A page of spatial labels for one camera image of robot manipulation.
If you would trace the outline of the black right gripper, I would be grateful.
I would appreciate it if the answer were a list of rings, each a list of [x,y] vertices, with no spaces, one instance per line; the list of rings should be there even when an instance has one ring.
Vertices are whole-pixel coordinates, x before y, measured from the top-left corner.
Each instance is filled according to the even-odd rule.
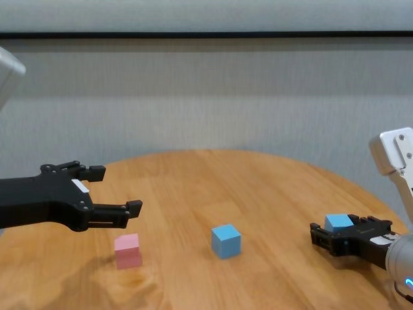
[[[332,256],[357,256],[386,269],[388,248],[401,236],[391,230],[392,221],[373,216],[347,216],[354,225],[334,234],[334,247],[332,233],[316,223],[310,223],[312,244],[327,250]]]

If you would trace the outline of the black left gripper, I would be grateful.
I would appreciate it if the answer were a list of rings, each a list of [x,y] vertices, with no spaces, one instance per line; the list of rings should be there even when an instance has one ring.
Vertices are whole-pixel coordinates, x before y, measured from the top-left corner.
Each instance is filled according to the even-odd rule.
[[[44,164],[36,176],[1,180],[1,228],[55,222],[75,232],[88,228],[125,229],[141,212],[141,200],[124,205],[93,204],[82,181],[99,182],[106,167],[79,161]]]

